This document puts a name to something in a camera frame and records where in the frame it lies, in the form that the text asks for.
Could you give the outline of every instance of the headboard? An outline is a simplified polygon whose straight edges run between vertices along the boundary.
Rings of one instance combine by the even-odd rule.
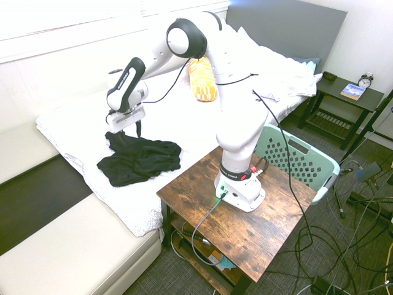
[[[231,0],[227,23],[285,57],[319,57],[320,73],[347,12],[298,0]]]

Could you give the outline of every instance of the yellow pillow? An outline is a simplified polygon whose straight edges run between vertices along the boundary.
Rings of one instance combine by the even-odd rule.
[[[191,59],[189,73],[191,91],[197,100],[213,101],[217,98],[219,91],[210,62],[206,57],[199,60]]]

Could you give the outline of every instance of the white sofa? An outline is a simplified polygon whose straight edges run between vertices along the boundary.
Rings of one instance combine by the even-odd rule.
[[[33,124],[0,149],[0,183],[57,155]],[[123,294],[160,251],[157,230],[136,238],[91,194],[0,256],[0,295]]]

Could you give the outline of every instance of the mint green basket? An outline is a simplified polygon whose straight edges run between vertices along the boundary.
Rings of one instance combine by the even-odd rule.
[[[314,189],[317,194],[314,205],[333,185],[340,166],[328,155],[284,131],[290,152],[291,176]],[[270,161],[270,164],[288,173],[287,148],[278,127],[265,124],[255,153]]]

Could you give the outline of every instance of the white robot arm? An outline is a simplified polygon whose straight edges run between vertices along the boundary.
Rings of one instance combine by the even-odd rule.
[[[161,42],[151,53],[133,58],[107,93],[112,114],[107,118],[109,131],[116,133],[145,116],[142,101],[148,95],[143,79],[176,55],[182,58],[206,56],[212,66],[220,96],[220,124],[217,142],[224,153],[215,180],[216,196],[250,212],[265,197],[265,192],[250,167],[251,157],[267,118],[267,110],[255,109],[255,98],[248,80],[250,73],[239,70],[228,48],[219,18],[209,12],[178,18],[169,25]]]

